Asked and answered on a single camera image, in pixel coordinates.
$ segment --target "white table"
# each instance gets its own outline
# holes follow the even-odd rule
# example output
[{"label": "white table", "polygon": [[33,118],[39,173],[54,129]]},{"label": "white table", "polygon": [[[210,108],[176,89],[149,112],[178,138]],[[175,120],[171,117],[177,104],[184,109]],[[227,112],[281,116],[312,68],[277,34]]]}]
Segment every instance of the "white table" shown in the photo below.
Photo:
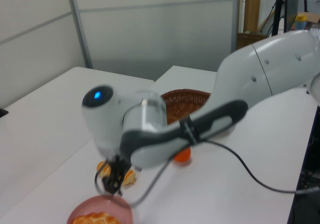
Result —
[{"label": "white table", "polygon": [[81,102],[106,83],[136,91],[153,81],[77,67],[6,108],[9,114],[0,119],[0,218],[92,137]]},{"label": "white table", "polygon": [[[214,72],[174,66],[151,89],[159,93],[179,88],[210,91],[214,78]],[[291,90],[254,106],[219,140],[237,151],[258,179],[294,190],[316,108],[305,90]],[[261,187],[221,148],[202,144],[191,156],[189,166],[168,166],[150,195],[133,210],[136,224],[287,222],[293,195]],[[93,178],[101,160],[89,140],[1,218],[0,224],[65,223],[80,202],[97,195]],[[123,197],[136,200],[158,169],[143,170]]]}]

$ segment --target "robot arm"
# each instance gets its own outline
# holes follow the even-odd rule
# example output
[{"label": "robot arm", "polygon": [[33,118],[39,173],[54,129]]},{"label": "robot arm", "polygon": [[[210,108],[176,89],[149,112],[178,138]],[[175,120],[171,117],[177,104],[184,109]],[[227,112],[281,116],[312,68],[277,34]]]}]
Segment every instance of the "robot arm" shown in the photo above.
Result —
[{"label": "robot arm", "polygon": [[[147,168],[234,125],[258,102],[300,85],[320,103],[320,44],[307,31],[265,39],[228,56],[207,103],[179,122],[166,125],[165,103],[152,92],[114,90],[108,101],[92,108],[84,99],[82,106],[104,155],[114,148],[133,165]],[[87,95],[94,99],[97,92]]]}]

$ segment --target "orange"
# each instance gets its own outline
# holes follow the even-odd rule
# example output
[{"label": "orange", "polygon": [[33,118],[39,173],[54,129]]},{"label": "orange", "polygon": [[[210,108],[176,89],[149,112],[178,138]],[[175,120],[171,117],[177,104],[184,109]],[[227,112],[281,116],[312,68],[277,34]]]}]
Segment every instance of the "orange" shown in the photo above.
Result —
[{"label": "orange", "polygon": [[189,160],[191,156],[191,148],[187,147],[186,149],[179,152],[175,157],[173,158],[176,162],[183,163]]}]

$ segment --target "gray wall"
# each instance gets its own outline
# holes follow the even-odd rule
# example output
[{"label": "gray wall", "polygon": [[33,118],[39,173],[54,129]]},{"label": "gray wall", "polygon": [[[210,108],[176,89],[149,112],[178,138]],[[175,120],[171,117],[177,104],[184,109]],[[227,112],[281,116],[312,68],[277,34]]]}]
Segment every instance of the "gray wall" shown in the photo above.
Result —
[{"label": "gray wall", "polygon": [[[307,8],[311,13],[320,14],[320,0],[307,0]],[[298,11],[303,12],[305,9],[304,0],[298,0]]]},{"label": "gray wall", "polygon": [[69,0],[0,0],[0,107],[84,67]]},{"label": "gray wall", "polygon": [[217,71],[231,53],[234,0],[75,1],[94,69],[157,80],[173,65]]}]

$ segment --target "brown basket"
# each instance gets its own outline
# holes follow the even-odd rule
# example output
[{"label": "brown basket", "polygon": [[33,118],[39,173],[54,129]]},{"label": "brown basket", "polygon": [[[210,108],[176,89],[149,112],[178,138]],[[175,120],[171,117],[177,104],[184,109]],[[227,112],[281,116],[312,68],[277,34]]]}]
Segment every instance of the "brown basket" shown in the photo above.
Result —
[{"label": "brown basket", "polygon": [[210,94],[192,89],[177,89],[163,94],[166,105],[167,123],[173,123],[200,109]]}]

